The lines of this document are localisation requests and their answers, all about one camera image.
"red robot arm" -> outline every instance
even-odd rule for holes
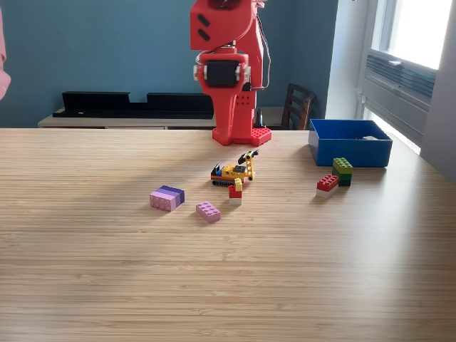
[[[198,0],[190,15],[195,80],[214,103],[217,128],[212,137],[222,145],[259,146],[272,137],[254,127],[257,90],[264,89],[259,0]]]

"blue plastic bin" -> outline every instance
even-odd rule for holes
[[[370,120],[311,120],[309,145],[318,166],[344,157],[354,167],[386,167],[393,141]]]

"dark green lego brick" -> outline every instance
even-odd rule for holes
[[[341,180],[339,181],[339,187],[350,187],[351,180]]]
[[[341,175],[340,172],[336,169],[336,167],[333,167],[333,176],[339,177],[339,180],[351,180],[352,174],[345,174]]]
[[[351,164],[345,158],[334,159],[333,166],[341,175],[351,175],[353,173],[353,166],[351,166]]]

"purple lego brick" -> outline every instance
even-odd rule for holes
[[[158,189],[157,192],[161,192],[162,194],[173,196],[176,199],[176,206],[179,207],[182,203],[180,202],[180,194],[177,192],[165,190],[165,189]]]
[[[209,202],[197,204],[197,212],[207,223],[214,223],[222,218],[222,214]]]
[[[180,204],[185,202],[185,191],[181,189],[176,189],[175,187],[167,187],[166,185],[163,185],[161,189],[172,191],[172,192],[177,192],[180,194]]]
[[[171,212],[177,208],[176,197],[155,191],[150,194],[150,206]]]

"pink sleeve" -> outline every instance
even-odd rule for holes
[[[0,100],[5,96],[11,78],[3,71],[3,63],[6,60],[5,38],[3,37],[3,21],[0,9]]]
[[[6,60],[5,38],[3,37],[3,20],[1,19],[0,9],[0,59],[1,62]]]

